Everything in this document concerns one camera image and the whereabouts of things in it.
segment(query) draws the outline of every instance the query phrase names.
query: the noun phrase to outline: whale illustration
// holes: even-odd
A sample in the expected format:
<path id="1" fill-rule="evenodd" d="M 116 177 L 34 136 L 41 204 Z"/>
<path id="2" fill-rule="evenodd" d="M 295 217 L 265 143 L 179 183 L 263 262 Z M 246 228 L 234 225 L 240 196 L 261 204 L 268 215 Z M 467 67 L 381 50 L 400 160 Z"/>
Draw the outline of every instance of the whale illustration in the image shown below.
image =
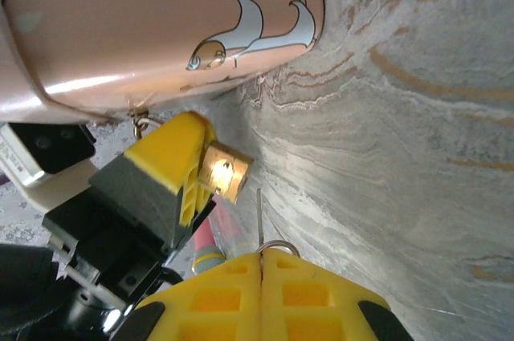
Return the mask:
<path id="1" fill-rule="evenodd" d="M 199 43 L 186 67 L 188 71 L 216 68 L 225 63 L 227 58 L 233 59 L 237 67 L 238 58 L 245 54 L 294 45 L 303 45 L 307 48 L 314 41 L 316 24 L 311 11 L 307 8 L 307 0 L 289 2 L 290 6 L 298 10 L 296 23 L 289 32 L 265 38 L 264 17 L 259 4 L 253 0 L 237 1 L 240 9 L 237 25 Z"/>

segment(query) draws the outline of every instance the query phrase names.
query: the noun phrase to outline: gray marble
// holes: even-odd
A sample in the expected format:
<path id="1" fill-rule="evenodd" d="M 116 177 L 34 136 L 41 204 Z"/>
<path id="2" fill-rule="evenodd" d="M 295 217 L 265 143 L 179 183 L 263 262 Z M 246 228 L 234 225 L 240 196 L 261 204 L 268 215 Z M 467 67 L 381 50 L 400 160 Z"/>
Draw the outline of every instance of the gray marble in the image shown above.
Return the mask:
<path id="1" fill-rule="evenodd" d="M 514 0 L 326 0 L 314 51 L 174 107 L 256 159 L 223 249 L 256 247 L 262 188 L 266 239 L 383 295 L 416 340 L 512 339 L 513 19 Z M 127 124 L 95 133 L 98 165 L 131 143 Z M 0 240 L 46 241 L 0 198 Z"/>

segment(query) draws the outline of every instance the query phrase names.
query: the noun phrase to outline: key ring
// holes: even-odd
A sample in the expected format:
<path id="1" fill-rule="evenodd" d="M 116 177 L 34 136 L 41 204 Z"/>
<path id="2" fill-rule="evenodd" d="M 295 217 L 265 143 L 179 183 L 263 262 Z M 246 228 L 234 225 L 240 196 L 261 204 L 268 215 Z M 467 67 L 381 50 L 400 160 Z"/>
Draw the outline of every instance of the key ring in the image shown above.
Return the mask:
<path id="1" fill-rule="evenodd" d="M 271 241 L 268 241 L 266 243 L 263 243 L 259 248 L 255 251 L 256 253 L 262 253 L 265 249 L 270 249 L 272 247 L 285 247 L 288 249 L 292 255 L 297 256 L 298 258 L 301 258 L 300 252 L 294 246 L 291 242 L 284 241 L 282 239 L 273 239 Z"/>

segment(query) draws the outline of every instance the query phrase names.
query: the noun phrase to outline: yellow plastic part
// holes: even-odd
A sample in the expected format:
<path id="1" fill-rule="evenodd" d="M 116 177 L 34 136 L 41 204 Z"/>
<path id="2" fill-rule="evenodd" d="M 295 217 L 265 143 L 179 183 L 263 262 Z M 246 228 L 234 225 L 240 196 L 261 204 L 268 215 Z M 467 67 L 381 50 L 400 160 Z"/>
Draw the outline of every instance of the yellow plastic part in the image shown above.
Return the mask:
<path id="1" fill-rule="evenodd" d="M 358 303 L 378 294 L 277 249 L 264 250 L 261 339 L 377 341 Z"/>
<path id="2" fill-rule="evenodd" d="M 145 299 L 165 304 L 149 341 L 377 341 L 374 292 L 282 250 L 246 254 Z"/>
<path id="3" fill-rule="evenodd" d="M 259 341 L 260 263 L 245 254 L 151 295 L 165 312 L 148 341 Z"/>
<path id="4" fill-rule="evenodd" d="M 180 225 L 190 225 L 194 211 L 202 211 L 210 192 L 198 184 L 202 150 L 216 134 L 196 112 L 183 112 L 149 133 L 124 152 L 140 170 L 182 196 Z"/>

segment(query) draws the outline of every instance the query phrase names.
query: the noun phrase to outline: metal wire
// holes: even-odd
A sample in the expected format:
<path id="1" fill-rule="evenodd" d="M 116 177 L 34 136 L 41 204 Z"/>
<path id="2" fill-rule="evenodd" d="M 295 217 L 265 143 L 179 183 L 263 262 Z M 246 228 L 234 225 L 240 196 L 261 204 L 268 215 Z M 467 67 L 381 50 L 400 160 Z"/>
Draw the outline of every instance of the metal wire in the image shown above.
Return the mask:
<path id="1" fill-rule="evenodd" d="M 134 118 L 132 124 L 134 126 L 134 136 L 137 140 L 141 140 L 143 139 L 143 131 L 146 130 L 148 126 L 159 128 L 162 126 L 163 122 L 158 119 L 143 116 L 141 118 Z"/>
<path id="2" fill-rule="evenodd" d="M 260 247 L 264 244 L 263 201 L 261 198 L 260 189 L 257 189 L 257 231 L 259 233 L 259 247 Z"/>
<path id="3" fill-rule="evenodd" d="M 284 241 L 282 239 L 274 239 L 273 241 L 268 241 L 259 246 L 259 248 L 255 252 L 262 253 L 265 249 L 270 249 L 272 247 L 285 247 L 291 252 L 292 255 L 295 255 L 298 258 L 300 258 L 300 252 L 298 251 L 296 246 L 294 246 L 291 242 Z"/>

